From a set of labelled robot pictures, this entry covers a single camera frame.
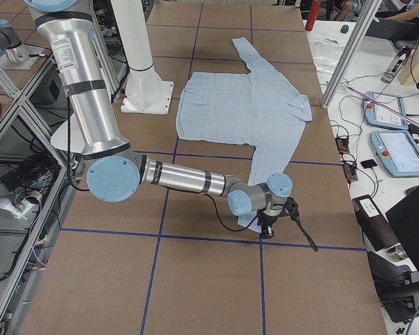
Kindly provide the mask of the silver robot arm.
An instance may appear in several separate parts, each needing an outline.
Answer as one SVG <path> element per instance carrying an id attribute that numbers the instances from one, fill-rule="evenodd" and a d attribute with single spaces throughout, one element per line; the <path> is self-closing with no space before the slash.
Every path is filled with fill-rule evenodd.
<path id="1" fill-rule="evenodd" d="M 250 186 L 233 175 L 183 167 L 133 152 L 119 131 L 112 102 L 91 40 L 94 26 L 90 1 L 29 1 L 34 24 L 50 43 L 64 92 L 84 140 L 82 157 L 90 192 L 106 202 L 130 198 L 139 185 L 215 198 L 224 197 L 235 216 L 253 214 L 261 236 L 272 238 L 272 226 L 283 216 L 299 221 L 291 197 L 293 183 L 284 173 Z"/>

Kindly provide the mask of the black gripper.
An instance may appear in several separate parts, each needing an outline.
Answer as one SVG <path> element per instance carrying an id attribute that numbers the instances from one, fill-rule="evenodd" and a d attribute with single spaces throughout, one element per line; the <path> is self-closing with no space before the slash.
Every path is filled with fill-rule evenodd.
<path id="1" fill-rule="evenodd" d="M 274 231 L 272 226 L 276 223 L 277 219 L 285 216 L 286 210 L 283 206 L 276 208 L 269 208 L 257 211 L 257 225 L 260 227 L 260 233 L 262 235 L 273 235 Z"/>

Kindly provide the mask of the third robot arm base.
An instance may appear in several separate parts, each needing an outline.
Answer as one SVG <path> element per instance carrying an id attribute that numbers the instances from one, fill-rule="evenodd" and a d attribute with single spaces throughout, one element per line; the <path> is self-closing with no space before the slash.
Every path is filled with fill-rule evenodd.
<path id="1" fill-rule="evenodd" d="M 46 54 L 42 47 L 25 45 L 12 24 L 0 19 L 0 67 L 8 70 L 30 70 Z"/>

